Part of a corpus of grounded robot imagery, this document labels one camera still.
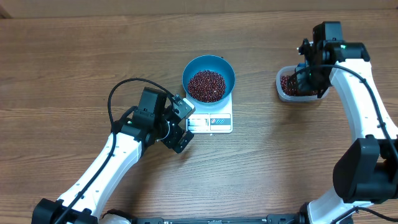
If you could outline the blue plastic measuring scoop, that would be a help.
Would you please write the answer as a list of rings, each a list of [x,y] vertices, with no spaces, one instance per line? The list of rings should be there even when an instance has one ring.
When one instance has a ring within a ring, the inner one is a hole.
[[[301,70],[306,68],[306,64],[305,63],[299,63],[296,68],[295,68],[295,73],[299,73]]]

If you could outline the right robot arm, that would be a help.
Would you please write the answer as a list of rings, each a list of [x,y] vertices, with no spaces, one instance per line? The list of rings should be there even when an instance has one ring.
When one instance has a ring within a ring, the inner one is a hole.
[[[343,39],[340,22],[313,28],[303,40],[305,57],[288,86],[321,98],[333,87],[338,93],[352,135],[352,145],[333,169],[333,186],[306,204],[307,223],[349,222],[351,215],[373,204],[397,198],[397,126],[391,120],[373,80],[364,44]]]

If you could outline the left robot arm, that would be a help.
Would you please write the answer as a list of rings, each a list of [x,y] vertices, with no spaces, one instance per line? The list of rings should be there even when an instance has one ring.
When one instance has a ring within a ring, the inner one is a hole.
[[[124,212],[103,211],[121,179],[156,141],[180,153],[193,138],[179,124],[195,111],[194,104],[175,95],[167,106],[167,98],[165,92],[144,88],[139,104],[115,122],[86,172],[56,201],[43,198],[34,208],[32,223],[134,223]]]

